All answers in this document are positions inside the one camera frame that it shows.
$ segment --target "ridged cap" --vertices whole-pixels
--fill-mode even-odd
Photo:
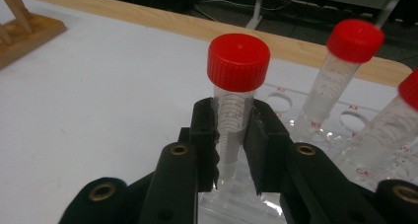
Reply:
[[[340,59],[365,63],[383,44],[384,34],[371,23],[344,20],[335,26],[326,43],[328,50]]]
[[[397,90],[402,100],[418,111],[418,69],[403,80]]]
[[[270,61],[268,46],[256,37],[227,34],[209,45],[207,74],[213,84],[231,92],[248,92],[264,82]]]

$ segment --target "wooden edge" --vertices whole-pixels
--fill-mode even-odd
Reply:
[[[29,23],[34,30],[32,34],[26,33],[18,20],[3,26],[11,36],[12,44],[0,41],[0,68],[9,65],[66,30],[61,21],[37,14],[33,14]]]
[[[227,33],[249,34],[265,41],[272,57],[314,68],[322,65],[327,54],[326,47],[323,45],[116,0],[41,1],[207,41]],[[411,69],[401,63],[374,57],[361,66],[356,77],[396,87],[410,73]]]

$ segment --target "transparent tube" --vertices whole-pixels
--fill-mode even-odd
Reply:
[[[214,89],[213,109],[219,133],[216,149],[220,156],[220,180],[223,180],[235,174],[255,91],[236,93],[216,86]]]
[[[348,62],[328,53],[291,131],[294,142],[312,140],[359,66],[359,63]]]
[[[417,135],[418,111],[397,96],[353,138],[335,163],[349,180],[372,182],[381,177],[377,172],[385,172],[377,167],[387,167],[382,162]]]

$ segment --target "brass screw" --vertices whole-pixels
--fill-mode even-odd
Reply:
[[[184,155],[188,152],[188,148],[184,145],[176,145],[176,146],[173,146],[170,149],[170,151],[175,156],[181,156],[181,155]]]
[[[418,204],[418,191],[405,186],[394,186],[392,188],[392,191],[396,196],[398,196],[400,199],[411,202],[414,204]]]
[[[116,186],[113,183],[102,183],[92,188],[89,193],[89,199],[92,201],[103,201],[111,197],[115,192]]]
[[[296,150],[304,155],[313,156],[316,154],[316,150],[314,150],[311,146],[307,145],[299,145]]]

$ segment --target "table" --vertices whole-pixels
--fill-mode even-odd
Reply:
[[[114,0],[24,1],[68,30],[0,71],[0,223],[56,223],[86,183],[131,184],[152,172],[161,149],[189,126],[193,103],[212,95],[212,38],[263,39],[274,58],[259,97],[291,89],[292,113],[326,54],[321,45]],[[341,105],[378,111],[409,72],[374,58]]]

